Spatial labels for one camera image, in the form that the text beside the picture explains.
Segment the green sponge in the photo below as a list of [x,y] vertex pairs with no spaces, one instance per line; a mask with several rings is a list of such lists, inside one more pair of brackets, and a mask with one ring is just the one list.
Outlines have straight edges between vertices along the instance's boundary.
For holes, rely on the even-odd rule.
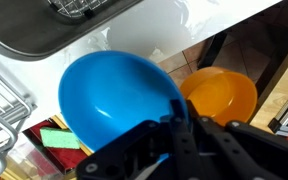
[[69,130],[43,127],[40,129],[44,147],[79,149],[80,143]]

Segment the kitchen counter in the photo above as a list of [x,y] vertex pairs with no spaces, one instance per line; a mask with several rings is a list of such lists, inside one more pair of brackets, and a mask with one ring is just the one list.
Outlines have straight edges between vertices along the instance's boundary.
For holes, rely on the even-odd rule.
[[60,112],[60,78],[79,57],[113,49],[160,62],[279,1],[144,0],[44,60],[24,62],[0,55],[0,73],[38,106],[24,130]]
[[251,121],[251,125],[272,133],[268,128],[270,121],[277,115],[288,100],[288,56],[278,69],[267,89],[272,89],[269,96]]

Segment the tile floor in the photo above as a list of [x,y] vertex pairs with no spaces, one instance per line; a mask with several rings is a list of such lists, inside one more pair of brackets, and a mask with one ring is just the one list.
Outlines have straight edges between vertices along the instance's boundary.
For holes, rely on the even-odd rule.
[[[177,86],[180,86],[185,78],[196,71],[197,62],[206,44],[206,41],[202,41],[158,65],[171,76]],[[247,43],[228,36],[213,66],[245,74],[256,83],[269,61],[268,56]]]

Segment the stainless steel sink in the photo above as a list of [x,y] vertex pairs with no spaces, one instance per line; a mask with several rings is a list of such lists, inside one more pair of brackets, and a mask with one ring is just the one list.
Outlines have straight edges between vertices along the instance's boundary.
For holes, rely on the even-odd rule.
[[0,53],[25,61],[44,59],[139,1],[111,0],[85,16],[69,18],[48,0],[0,0]]

